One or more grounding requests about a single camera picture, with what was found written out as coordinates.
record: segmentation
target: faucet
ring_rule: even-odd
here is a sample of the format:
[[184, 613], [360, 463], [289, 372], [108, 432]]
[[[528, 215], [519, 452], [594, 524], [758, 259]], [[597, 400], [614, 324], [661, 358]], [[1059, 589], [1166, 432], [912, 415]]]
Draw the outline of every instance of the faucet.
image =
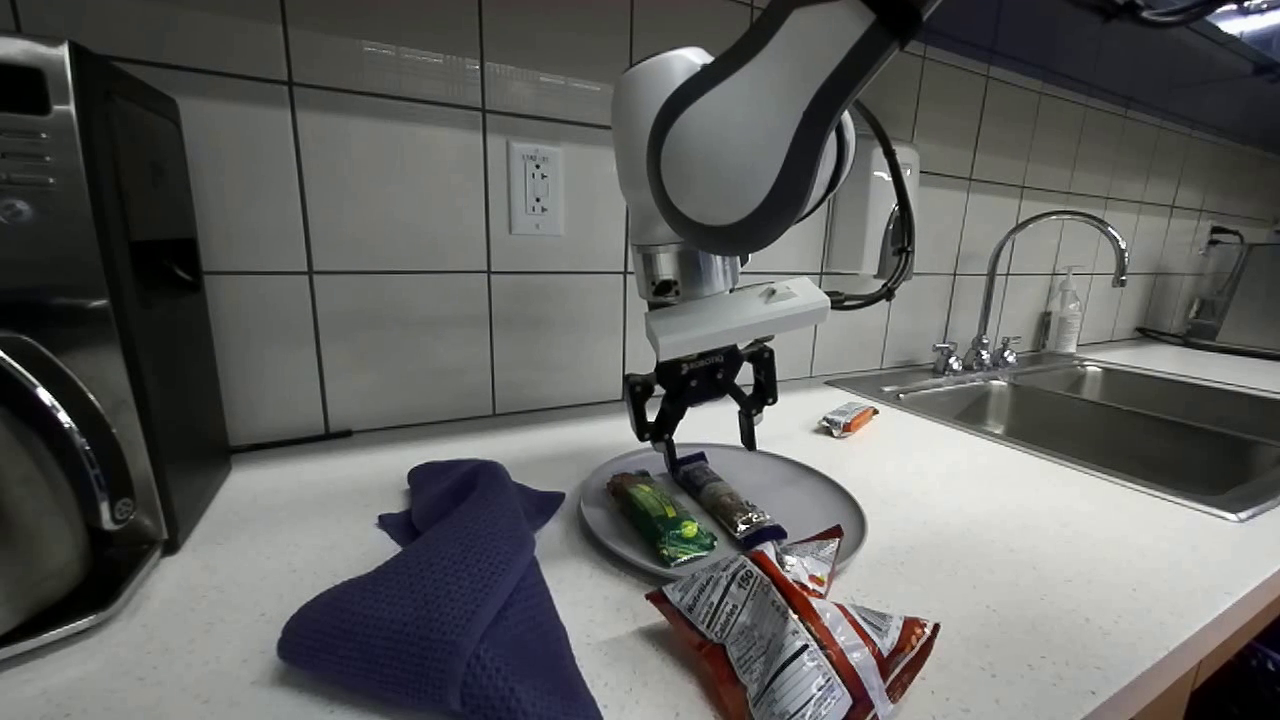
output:
[[1079, 224], [1098, 229], [1098, 231], [1114, 245], [1114, 253], [1118, 253], [1114, 284], [1118, 284], [1118, 290], [1128, 284], [1128, 239], [1125, 239], [1108, 221], [1100, 221], [1100, 215], [1093, 215], [1093, 212], [1078, 212], [1078, 207], [1057, 207], [1057, 212], [1037, 212], [1037, 215], [1020, 221], [1020, 224], [1012, 224], [1012, 229], [1006, 231], [1006, 239], [995, 245], [995, 253], [994, 253], [990, 290], [984, 290], [984, 313], [981, 313], [975, 338], [972, 338], [972, 345], [969, 345], [969, 354], [965, 354], [965, 369], [975, 372], [975, 369], [1015, 365], [1012, 339], [1006, 339], [1002, 354], [994, 354], [994, 345], [990, 345], [1002, 259], [1006, 259], [1010, 245], [1012, 245], [1024, 229], [1045, 224], [1045, 221], [1057, 221], [1057, 215], [1059, 215], [1059, 221], [1079, 221]]

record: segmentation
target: kitchen faucet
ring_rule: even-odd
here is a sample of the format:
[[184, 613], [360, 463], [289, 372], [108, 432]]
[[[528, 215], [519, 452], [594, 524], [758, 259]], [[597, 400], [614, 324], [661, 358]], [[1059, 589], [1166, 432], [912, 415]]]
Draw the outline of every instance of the kitchen faucet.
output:
[[995, 245], [995, 253], [994, 253], [990, 290], [984, 290], [984, 313], [981, 313], [981, 320], [975, 320], [975, 338], [972, 338], [965, 360], [951, 358], [956, 345], [938, 345], [938, 354], [949, 354], [949, 358], [939, 358], [938, 372], [981, 372], [981, 369], [1010, 369], [1010, 365], [1015, 365], [1012, 338], [1006, 339], [1002, 354], [994, 354], [994, 345], [990, 345], [994, 302], [995, 302], [995, 274], [1002, 274], [1002, 259], [1006, 259], [1010, 245], [1020, 239], [1024, 229], [1033, 229], [1033, 224], [1041, 224], [1041, 221], [1057, 221], [1057, 215], [1059, 215], [1059, 221], [1079, 221], [1079, 224], [1098, 229], [1098, 231], [1114, 245], [1114, 253], [1118, 253], [1114, 284], [1118, 284], [1118, 290], [1128, 284], [1128, 239], [1125, 239], [1108, 221], [1100, 221], [1100, 215], [1093, 215], [1093, 212], [1078, 212], [1078, 207], [1037, 212], [1037, 215], [1020, 221], [1020, 224], [1012, 224], [1012, 229], [1006, 231], [1006, 239]]

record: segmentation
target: green food item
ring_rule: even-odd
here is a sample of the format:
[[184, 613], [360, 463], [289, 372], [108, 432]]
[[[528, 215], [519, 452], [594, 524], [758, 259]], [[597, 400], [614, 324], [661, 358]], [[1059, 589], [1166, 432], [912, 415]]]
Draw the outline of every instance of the green food item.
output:
[[716, 533], [698, 524], [648, 474], [614, 476], [609, 491], [663, 567], [698, 563], [716, 553]]

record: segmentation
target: sink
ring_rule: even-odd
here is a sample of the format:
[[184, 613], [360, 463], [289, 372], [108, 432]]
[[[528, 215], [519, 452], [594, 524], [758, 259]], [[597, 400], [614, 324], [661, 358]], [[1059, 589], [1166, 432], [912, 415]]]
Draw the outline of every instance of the sink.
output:
[[1057, 456], [1223, 519], [1280, 506], [1280, 400], [1108, 369], [1079, 358], [841, 382], [859, 396]]

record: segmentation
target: cloth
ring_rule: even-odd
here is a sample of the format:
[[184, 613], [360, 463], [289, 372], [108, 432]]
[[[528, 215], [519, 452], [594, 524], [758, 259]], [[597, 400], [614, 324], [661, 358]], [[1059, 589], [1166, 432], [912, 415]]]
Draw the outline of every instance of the cloth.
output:
[[561, 506], [494, 459], [413, 468], [409, 512], [382, 517], [400, 557], [308, 599], [280, 659], [415, 711], [597, 720], [532, 557]]

